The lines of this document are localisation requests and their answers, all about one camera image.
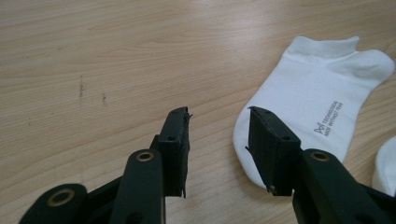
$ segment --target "white fabric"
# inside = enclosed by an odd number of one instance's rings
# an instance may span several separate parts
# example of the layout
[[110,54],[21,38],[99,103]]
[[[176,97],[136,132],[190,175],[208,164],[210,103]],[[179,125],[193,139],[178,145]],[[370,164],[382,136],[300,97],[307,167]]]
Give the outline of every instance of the white fabric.
[[373,188],[396,195],[396,137],[388,140],[376,154]]
[[264,188],[245,149],[248,108],[253,105],[276,113],[302,140],[302,149],[322,149],[340,161],[345,158],[361,105],[394,71],[394,62],[381,51],[356,51],[358,42],[358,37],[326,41],[294,38],[234,127],[236,154],[254,183]]

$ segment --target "light wood tabletop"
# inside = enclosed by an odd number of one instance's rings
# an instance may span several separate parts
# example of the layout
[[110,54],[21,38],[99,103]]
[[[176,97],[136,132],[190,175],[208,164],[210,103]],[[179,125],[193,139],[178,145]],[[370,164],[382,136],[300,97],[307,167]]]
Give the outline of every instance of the light wood tabletop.
[[[122,175],[186,105],[187,198],[166,199],[167,223],[297,223],[290,197],[244,173],[236,118],[295,36],[359,36],[395,61],[395,24],[391,0],[2,1],[0,222],[57,185]],[[395,88],[393,75],[364,103],[344,162],[368,186],[396,135]]]

